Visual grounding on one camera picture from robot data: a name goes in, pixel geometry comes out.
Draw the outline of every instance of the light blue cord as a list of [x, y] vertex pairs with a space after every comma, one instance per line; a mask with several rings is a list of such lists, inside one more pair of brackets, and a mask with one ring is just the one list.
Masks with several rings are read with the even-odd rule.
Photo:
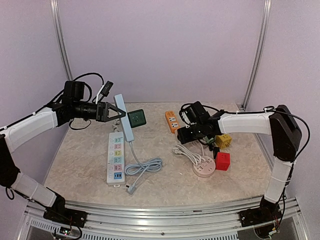
[[134, 181], [134, 183], [127, 189], [127, 192], [129, 194], [133, 194], [136, 190], [136, 183], [141, 178], [141, 176], [145, 172], [149, 172], [149, 173], [159, 172], [162, 168], [163, 161], [161, 158], [156, 157], [156, 158], [150, 159], [149, 161], [146, 161], [145, 163], [140, 163], [140, 161], [138, 160], [138, 158], [135, 154], [134, 146], [133, 146], [132, 142], [129, 142], [129, 145], [130, 145], [133, 157], [136, 160], [137, 164], [133, 163], [133, 164], [126, 165], [124, 168], [124, 173], [128, 176], [133, 176], [138, 173], [141, 173], [138, 176], [138, 178]]

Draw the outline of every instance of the orange power strip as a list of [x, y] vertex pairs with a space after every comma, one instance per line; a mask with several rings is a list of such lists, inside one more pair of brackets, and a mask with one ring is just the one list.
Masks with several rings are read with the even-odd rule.
[[169, 125], [170, 131], [174, 134], [175, 131], [180, 128], [178, 119], [176, 118], [174, 111], [166, 111], [164, 115], [166, 122]]

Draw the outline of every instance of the red cube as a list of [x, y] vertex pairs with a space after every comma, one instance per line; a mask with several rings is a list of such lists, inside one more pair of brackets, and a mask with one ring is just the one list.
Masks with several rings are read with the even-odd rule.
[[215, 169], [227, 171], [230, 166], [230, 153], [218, 152], [215, 158]]

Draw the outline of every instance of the white backdrop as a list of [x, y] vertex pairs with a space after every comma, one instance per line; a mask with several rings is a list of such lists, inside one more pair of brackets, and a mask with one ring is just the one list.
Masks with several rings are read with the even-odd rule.
[[[126, 102], [241, 103], [263, 0], [59, 2], [73, 77], [99, 72]], [[98, 90], [100, 81], [89, 77]]]

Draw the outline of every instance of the round power socket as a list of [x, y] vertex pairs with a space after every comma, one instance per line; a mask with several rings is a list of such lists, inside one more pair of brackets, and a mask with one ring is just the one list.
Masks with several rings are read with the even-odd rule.
[[206, 159], [205, 162], [202, 162], [198, 166], [193, 165], [193, 172], [195, 175], [201, 178], [208, 178], [212, 174], [214, 174], [214, 171], [216, 169], [216, 163], [215, 161], [208, 156], [202, 156]]

